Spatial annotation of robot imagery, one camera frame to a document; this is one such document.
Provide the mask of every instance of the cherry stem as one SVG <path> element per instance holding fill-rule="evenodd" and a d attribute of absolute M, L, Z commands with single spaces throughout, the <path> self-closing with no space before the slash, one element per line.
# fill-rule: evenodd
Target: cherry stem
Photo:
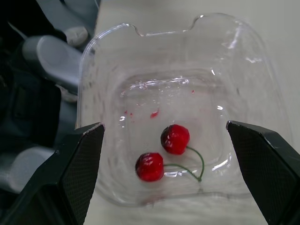
<path fill-rule="evenodd" d="M 193 149 L 192 147 L 187 146 L 187 149 L 194 151 L 200 157 L 200 159 L 202 161 L 202 170 L 201 170 L 201 174 L 199 176 L 199 181 L 201 181 L 203 173 L 204 173 L 204 159 L 203 159 L 202 155 L 197 150 Z"/>
<path fill-rule="evenodd" d="M 175 164 L 175 163 L 169 163 L 169 164 L 164 164 L 164 166 L 176 166 L 176 167 L 180 167 L 184 170 L 186 170 L 188 173 L 190 173 L 193 177 L 195 177 L 195 179 L 200 182 L 201 181 L 201 177 L 196 177 L 192 171 L 190 171 L 189 169 L 187 169 L 186 167 L 182 166 L 182 165 L 179 165 L 179 164 Z"/>
<path fill-rule="evenodd" d="M 190 150 L 194 151 L 195 153 L 197 153 L 197 155 L 200 157 L 200 159 L 202 161 L 202 170 L 201 170 L 201 174 L 200 174 L 199 177 L 197 177 L 196 175 L 194 175 L 193 172 L 190 171 L 189 169 L 187 169 L 186 167 L 184 167 L 182 165 L 179 165 L 179 164 L 170 163 L 170 164 L 164 164 L 164 166 L 176 166 L 176 167 L 180 167 L 180 168 L 186 170 L 189 174 L 191 174 L 193 177 L 195 177 L 198 182 L 200 182 L 200 181 L 202 181 L 202 176 L 203 176 L 203 173 L 204 173 L 204 160 L 203 160 L 203 157 L 202 157 L 202 155 L 197 150 L 193 149 L 192 147 L 187 146 L 187 149 L 190 149 Z"/>

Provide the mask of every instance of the red cherry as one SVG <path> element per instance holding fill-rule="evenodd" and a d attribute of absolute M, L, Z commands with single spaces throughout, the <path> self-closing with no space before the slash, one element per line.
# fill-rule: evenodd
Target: red cherry
<path fill-rule="evenodd" d="M 177 124 L 170 125 L 163 130 L 160 142 L 167 152 L 181 155 L 184 153 L 189 142 L 188 129 Z"/>
<path fill-rule="evenodd" d="M 143 181 L 160 180 L 164 175 L 163 158 L 157 152 L 144 153 L 136 161 L 135 172 Z"/>

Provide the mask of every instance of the transparent plastic bowl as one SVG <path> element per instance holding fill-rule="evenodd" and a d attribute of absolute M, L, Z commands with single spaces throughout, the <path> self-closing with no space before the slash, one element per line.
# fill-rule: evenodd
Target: transparent plastic bowl
<path fill-rule="evenodd" d="M 105 124 L 96 190 L 114 203 L 251 196 L 225 128 L 228 120 L 263 126 L 292 141 L 262 41 L 229 15 L 198 16 L 182 31 L 143 34 L 128 23 L 112 27 L 91 40 L 81 73 L 78 125 Z M 189 146 L 205 161 L 202 182 L 177 167 L 166 167 L 157 182 L 138 179 L 135 162 L 145 152 L 201 172 L 194 152 L 173 156 L 161 147 L 160 135 L 170 124 L 189 129 Z"/>

